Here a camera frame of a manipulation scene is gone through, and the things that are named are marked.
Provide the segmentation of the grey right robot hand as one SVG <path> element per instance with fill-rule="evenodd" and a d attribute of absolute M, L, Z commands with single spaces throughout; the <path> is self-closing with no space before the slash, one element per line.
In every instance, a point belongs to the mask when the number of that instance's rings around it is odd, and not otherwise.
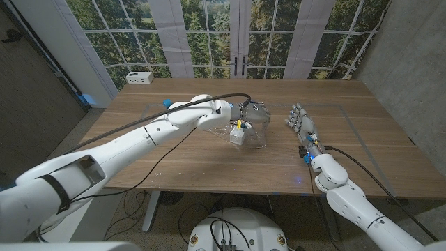
<path fill-rule="evenodd" d="M 297 133 L 301 143 L 318 139 L 316 126 L 300 103 L 292 106 L 285 123 Z"/>

